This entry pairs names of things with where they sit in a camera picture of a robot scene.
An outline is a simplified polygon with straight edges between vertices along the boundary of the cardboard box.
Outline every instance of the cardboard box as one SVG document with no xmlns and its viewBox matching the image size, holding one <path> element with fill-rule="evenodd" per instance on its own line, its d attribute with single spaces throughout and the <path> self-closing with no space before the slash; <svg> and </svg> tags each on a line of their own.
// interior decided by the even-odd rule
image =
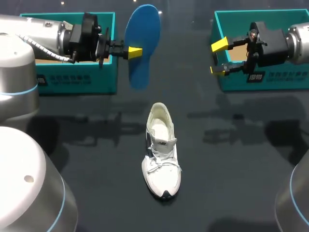
<svg viewBox="0 0 309 232">
<path fill-rule="evenodd" d="M 108 27 L 112 40 L 117 39 L 115 13 L 93 13 L 98 16 L 102 30 Z M 45 20 L 66 21 L 81 24 L 84 13 L 21 14 Z M 98 62 L 75 64 L 52 60 L 36 60 L 39 93 L 57 94 L 115 94 L 117 92 L 118 58 L 110 56 L 104 60 L 103 69 Z"/>
<path fill-rule="evenodd" d="M 300 10 L 260 10 L 260 11 L 216 11 L 211 31 L 211 44 L 227 37 L 246 35 L 251 22 L 264 21 L 268 29 L 283 29 L 284 32 L 293 24 L 309 22 L 309 12 Z M 213 56 L 216 64 L 239 63 L 247 59 L 245 46 L 230 51 L 218 52 Z M 279 90 L 309 89 L 309 65 L 282 65 L 257 67 L 252 79 L 242 72 L 229 76 L 218 76 L 222 91 L 240 90 Z"/>
</svg>

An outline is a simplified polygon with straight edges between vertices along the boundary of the white sneaker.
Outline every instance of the white sneaker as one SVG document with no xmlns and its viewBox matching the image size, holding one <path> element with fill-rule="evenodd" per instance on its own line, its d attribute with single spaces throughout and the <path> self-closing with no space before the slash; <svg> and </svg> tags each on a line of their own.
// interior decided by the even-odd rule
<svg viewBox="0 0 309 232">
<path fill-rule="evenodd" d="M 151 192 L 162 199 L 173 197 L 180 186 L 181 168 L 176 142 L 174 124 L 167 107 L 155 103 L 147 120 L 147 154 L 141 168 Z"/>
</svg>

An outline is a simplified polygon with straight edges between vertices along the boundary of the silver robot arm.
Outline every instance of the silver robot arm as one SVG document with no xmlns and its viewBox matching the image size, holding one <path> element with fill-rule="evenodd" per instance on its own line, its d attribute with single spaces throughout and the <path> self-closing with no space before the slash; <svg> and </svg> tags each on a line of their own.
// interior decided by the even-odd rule
<svg viewBox="0 0 309 232">
<path fill-rule="evenodd" d="M 309 22 L 292 25 L 286 40 L 292 50 L 288 61 L 293 64 L 309 63 Z"/>
<path fill-rule="evenodd" d="M 97 61 L 102 67 L 109 55 L 136 57 L 123 41 L 112 41 L 108 28 L 98 24 L 95 14 L 85 13 L 81 24 L 30 17 L 0 15 L 0 33 L 16 35 L 32 46 L 36 59 L 64 62 Z"/>
</svg>

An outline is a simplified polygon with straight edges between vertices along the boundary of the black table surface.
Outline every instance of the black table surface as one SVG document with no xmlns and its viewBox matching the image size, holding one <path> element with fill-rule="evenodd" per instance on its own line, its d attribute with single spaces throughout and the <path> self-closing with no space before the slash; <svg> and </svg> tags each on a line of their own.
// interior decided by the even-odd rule
<svg viewBox="0 0 309 232">
<path fill-rule="evenodd" d="M 141 4 L 162 11 L 147 90 L 119 64 L 115 96 L 42 97 L 29 131 L 74 192 L 77 232 L 277 232 L 276 193 L 308 149 L 309 93 L 220 91 L 209 72 L 214 10 L 306 8 L 304 0 L 10 0 L 1 14 L 116 12 L 123 36 Z M 179 195 L 155 200 L 144 182 L 153 103 L 169 109 L 182 167 Z"/>
</svg>

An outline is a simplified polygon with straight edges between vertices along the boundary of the robotic arm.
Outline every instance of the robotic arm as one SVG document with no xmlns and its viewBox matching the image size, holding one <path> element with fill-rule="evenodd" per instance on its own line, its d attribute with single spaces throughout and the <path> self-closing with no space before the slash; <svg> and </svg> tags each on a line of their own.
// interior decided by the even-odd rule
<svg viewBox="0 0 309 232">
<path fill-rule="evenodd" d="M 229 75 L 242 71 L 253 73 L 256 66 L 309 63 L 309 23 L 292 25 L 287 34 L 283 30 L 269 30 L 264 22 L 253 22 L 246 36 L 227 38 L 211 45 L 212 52 L 231 50 L 247 44 L 247 60 L 211 67 L 211 73 Z"/>
<path fill-rule="evenodd" d="M 0 126 L 26 131 L 39 110 L 35 59 L 80 62 L 99 60 L 103 67 L 109 55 L 131 59 L 142 48 L 113 41 L 94 14 L 85 13 L 82 23 L 0 15 Z"/>
<path fill-rule="evenodd" d="M 141 48 L 112 41 L 108 28 L 101 34 L 95 14 L 85 13 L 82 24 L 0 15 L 0 33 L 16 35 L 33 48 L 36 59 L 63 62 L 97 61 L 102 67 L 109 55 L 131 59 L 142 55 Z"/>
</svg>

